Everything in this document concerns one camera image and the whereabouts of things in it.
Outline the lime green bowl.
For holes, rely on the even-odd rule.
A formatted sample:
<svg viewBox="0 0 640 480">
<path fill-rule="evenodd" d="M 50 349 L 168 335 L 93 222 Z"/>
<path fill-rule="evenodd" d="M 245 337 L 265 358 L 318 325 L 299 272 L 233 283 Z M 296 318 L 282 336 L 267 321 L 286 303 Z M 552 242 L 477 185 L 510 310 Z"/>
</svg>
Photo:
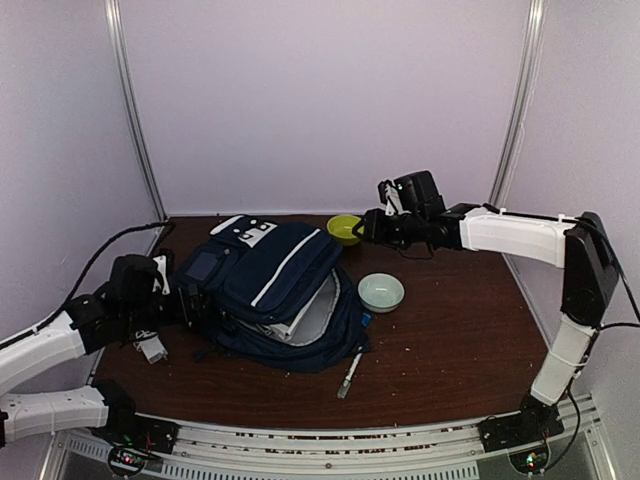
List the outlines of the lime green bowl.
<svg viewBox="0 0 640 480">
<path fill-rule="evenodd" d="M 341 214 L 331 217 L 327 221 L 327 231 L 334 240 L 345 247 L 359 243 L 359 238 L 353 233 L 353 228 L 360 222 L 358 216 Z"/>
</svg>

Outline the left aluminium corner post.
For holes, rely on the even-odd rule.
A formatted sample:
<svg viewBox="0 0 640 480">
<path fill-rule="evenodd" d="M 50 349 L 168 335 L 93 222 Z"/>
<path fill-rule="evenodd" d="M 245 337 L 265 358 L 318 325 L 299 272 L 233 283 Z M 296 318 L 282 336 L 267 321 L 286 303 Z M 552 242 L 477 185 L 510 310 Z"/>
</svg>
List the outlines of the left aluminium corner post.
<svg viewBox="0 0 640 480">
<path fill-rule="evenodd" d="M 107 28 L 118 70 L 127 123 L 133 141 L 136 159 L 141 169 L 143 182 L 153 206 L 155 216 L 158 220 L 165 220 L 168 216 L 161 199 L 158 183 L 151 164 L 134 92 L 122 23 L 120 2 L 117 0 L 106 0 L 104 4 Z"/>
</svg>

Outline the aluminium front rail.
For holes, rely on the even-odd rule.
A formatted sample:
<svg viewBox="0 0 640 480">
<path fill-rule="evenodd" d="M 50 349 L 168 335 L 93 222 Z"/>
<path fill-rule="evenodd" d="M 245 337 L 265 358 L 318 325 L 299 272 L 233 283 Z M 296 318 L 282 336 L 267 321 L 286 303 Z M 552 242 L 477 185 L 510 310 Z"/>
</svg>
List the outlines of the aluminium front rail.
<svg viewBox="0 0 640 480">
<path fill-rule="evenodd" d="M 562 433 L 488 451 L 479 419 L 371 429 L 242 428 L 181 421 L 170 453 L 138 479 L 528 479 L 547 447 L 545 479 L 616 479 L 604 424 L 589 395 L 558 406 Z"/>
</svg>

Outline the white green marker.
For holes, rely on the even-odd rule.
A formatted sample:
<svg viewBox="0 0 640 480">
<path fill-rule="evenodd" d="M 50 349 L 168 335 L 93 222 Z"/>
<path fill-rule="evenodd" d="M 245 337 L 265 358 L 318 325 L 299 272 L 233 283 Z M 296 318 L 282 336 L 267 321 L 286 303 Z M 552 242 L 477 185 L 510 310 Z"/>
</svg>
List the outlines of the white green marker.
<svg viewBox="0 0 640 480">
<path fill-rule="evenodd" d="M 352 362 L 350 364 L 349 370 L 347 371 L 347 373 L 346 373 L 346 375 L 345 375 L 345 377 L 344 377 L 344 379 L 343 379 L 343 381 L 342 381 L 342 383 L 341 383 L 341 385 L 339 387 L 339 390 L 336 393 L 336 397 L 338 399 L 344 399 L 348 395 L 348 392 L 350 390 L 353 378 L 355 376 L 356 369 L 357 369 L 357 367 L 358 367 L 358 365 L 360 363 L 360 360 L 361 360 L 362 356 L 363 356 L 362 352 L 358 352 L 354 356 L 354 358 L 353 358 L 353 360 L 352 360 Z"/>
</svg>

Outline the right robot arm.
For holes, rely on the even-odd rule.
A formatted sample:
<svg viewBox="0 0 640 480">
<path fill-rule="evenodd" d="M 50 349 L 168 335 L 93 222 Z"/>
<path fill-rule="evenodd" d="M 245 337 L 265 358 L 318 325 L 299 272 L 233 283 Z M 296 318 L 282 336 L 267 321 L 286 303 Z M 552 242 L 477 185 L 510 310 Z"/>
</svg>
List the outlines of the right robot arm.
<svg viewBox="0 0 640 480">
<path fill-rule="evenodd" d="M 557 404 L 586 366 L 618 285 L 628 282 L 600 217 L 543 216 L 489 204 L 445 205 L 428 171 L 378 185 L 382 208 L 360 216 L 353 234 L 402 251 L 423 243 L 537 260 L 563 272 L 561 323 L 517 413 L 487 418 L 479 436 L 487 452 L 546 440 L 562 432 Z"/>
</svg>

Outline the black white photo magazine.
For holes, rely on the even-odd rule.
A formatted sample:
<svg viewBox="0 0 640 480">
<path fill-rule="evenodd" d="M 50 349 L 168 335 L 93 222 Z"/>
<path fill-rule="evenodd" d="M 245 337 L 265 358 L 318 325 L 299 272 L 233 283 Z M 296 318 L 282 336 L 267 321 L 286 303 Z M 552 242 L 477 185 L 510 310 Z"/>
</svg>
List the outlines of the black white photo magazine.
<svg viewBox="0 0 640 480">
<path fill-rule="evenodd" d="M 269 332 L 285 344 L 302 346 L 311 341 L 311 334 L 307 332 L 305 312 L 298 313 L 291 321 L 276 323 L 268 326 Z"/>
</svg>

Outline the navy blue student backpack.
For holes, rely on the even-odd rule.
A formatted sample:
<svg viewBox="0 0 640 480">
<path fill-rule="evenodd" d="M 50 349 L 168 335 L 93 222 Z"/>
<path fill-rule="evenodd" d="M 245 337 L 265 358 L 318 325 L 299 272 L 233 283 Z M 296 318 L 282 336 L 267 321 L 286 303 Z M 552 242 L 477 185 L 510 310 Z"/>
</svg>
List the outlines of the navy blue student backpack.
<svg viewBox="0 0 640 480">
<path fill-rule="evenodd" d="M 217 350 L 271 368 L 318 373 L 370 348 L 365 313 L 340 267 L 341 245 L 305 222 L 231 217 L 209 232 L 174 271 L 215 302 L 211 326 L 191 328 Z M 305 312 L 311 341 L 278 341 L 268 326 Z"/>
</svg>

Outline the pale blue ceramic bowl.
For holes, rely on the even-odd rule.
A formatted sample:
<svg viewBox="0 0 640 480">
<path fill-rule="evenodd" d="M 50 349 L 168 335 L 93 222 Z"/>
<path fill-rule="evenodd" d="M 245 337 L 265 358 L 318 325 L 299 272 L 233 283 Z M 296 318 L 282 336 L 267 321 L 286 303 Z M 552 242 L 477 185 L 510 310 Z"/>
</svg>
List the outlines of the pale blue ceramic bowl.
<svg viewBox="0 0 640 480">
<path fill-rule="evenodd" d="M 404 285 L 387 273 L 372 273 L 358 283 L 358 295 L 363 306 L 374 313 L 390 313 L 405 297 Z"/>
</svg>

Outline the right aluminium corner post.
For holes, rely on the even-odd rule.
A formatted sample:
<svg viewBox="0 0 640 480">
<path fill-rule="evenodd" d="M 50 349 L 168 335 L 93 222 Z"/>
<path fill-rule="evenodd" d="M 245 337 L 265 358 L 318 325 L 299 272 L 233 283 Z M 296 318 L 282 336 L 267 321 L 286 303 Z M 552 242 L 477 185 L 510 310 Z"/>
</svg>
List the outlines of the right aluminium corner post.
<svg viewBox="0 0 640 480">
<path fill-rule="evenodd" d="M 539 64 L 545 9 L 546 1 L 534 0 L 529 2 L 520 68 L 511 114 L 496 174 L 488 197 L 488 203 L 494 207 L 502 207 L 505 204 L 515 174 L 519 151 L 524 139 L 526 113 L 533 94 Z"/>
</svg>

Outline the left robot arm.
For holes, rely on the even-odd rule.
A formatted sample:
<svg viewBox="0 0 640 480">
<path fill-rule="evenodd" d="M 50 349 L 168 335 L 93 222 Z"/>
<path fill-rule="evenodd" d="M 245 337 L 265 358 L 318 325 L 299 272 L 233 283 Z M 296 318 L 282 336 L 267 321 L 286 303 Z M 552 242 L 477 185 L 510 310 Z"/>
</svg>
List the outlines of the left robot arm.
<svg viewBox="0 0 640 480">
<path fill-rule="evenodd" d="M 11 396 L 16 386 L 70 360 L 119 343 L 156 340 L 168 325 L 192 327 L 203 303 L 194 286 L 178 287 L 170 250 L 115 258 L 110 277 L 90 294 L 71 291 L 44 319 L 1 342 L 1 442 L 89 428 L 117 445 L 135 447 L 151 430 L 135 401 L 115 381 L 74 390 Z"/>
</svg>

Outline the aluminium corner post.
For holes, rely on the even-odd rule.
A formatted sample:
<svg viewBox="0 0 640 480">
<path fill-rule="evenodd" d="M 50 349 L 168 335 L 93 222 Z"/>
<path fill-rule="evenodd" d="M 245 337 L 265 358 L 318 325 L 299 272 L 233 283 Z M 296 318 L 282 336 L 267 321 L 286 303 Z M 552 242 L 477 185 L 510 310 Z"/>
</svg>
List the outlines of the aluminium corner post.
<svg viewBox="0 0 640 480">
<path fill-rule="evenodd" d="M 524 139 L 526 113 L 533 94 L 539 64 L 545 9 L 546 1 L 534 0 L 529 2 L 520 68 L 511 114 L 496 174 L 488 197 L 488 203 L 494 207 L 502 207 L 505 204 L 515 174 L 519 151 Z"/>
<path fill-rule="evenodd" d="M 136 159 L 141 169 L 143 182 L 153 206 L 155 216 L 158 220 L 165 220 L 168 216 L 161 199 L 158 183 L 151 164 L 134 92 L 122 23 L 120 2 L 117 0 L 106 0 L 104 4 L 107 28 L 118 70 L 127 123 L 133 141 Z"/>
</svg>

